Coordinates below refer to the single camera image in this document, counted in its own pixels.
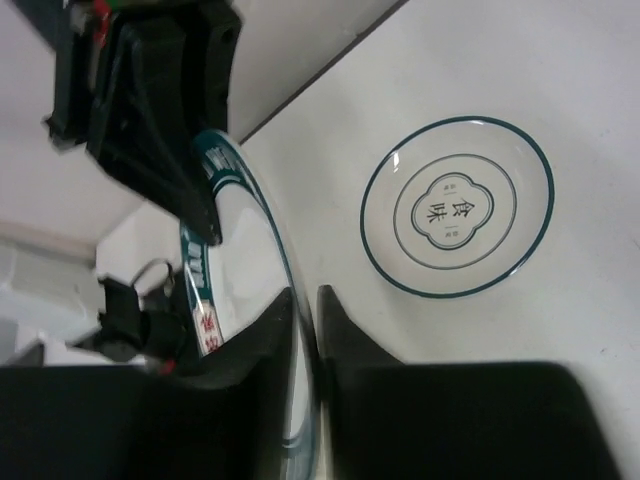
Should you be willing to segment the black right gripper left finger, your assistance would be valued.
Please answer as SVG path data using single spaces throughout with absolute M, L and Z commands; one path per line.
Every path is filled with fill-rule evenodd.
M 191 377 L 48 366 L 33 342 L 1 368 L 5 479 L 281 479 L 293 336 L 282 290 Z

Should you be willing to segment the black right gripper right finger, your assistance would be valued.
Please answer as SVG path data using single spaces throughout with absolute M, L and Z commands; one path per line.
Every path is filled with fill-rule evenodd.
M 552 362 L 406 364 L 320 287 L 338 479 L 617 479 L 582 386 Z

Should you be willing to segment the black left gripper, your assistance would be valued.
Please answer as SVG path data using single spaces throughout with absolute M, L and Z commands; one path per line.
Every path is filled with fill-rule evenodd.
M 51 140 L 85 146 L 113 179 L 220 244 L 191 143 L 228 127 L 241 30 L 228 1 L 42 2 L 41 34 L 55 52 Z

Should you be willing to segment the white plate teal band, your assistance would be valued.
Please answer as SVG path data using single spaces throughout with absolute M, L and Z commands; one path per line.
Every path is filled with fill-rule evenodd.
M 182 272 L 198 349 L 209 354 L 246 332 L 282 291 L 292 297 L 292 350 L 286 361 L 284 473 L 311 479 L 318 458 L 319 402 L 313 384 L 315 334 L 309 302 L 256 176 L 239 145 L 219 130 L 197 135 L 194 148 L 218 209 L 221 242 L 210 245 L 180 227 Z

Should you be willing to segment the white plate teal rim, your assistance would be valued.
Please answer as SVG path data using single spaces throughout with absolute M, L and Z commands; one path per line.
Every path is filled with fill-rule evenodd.
M 554 210 L 549 160 L 523 129 L 458 116 L 402 139 L 372 171 L 359 233 L 375 271 L 429 299 L 491 288 L 542 243 Z

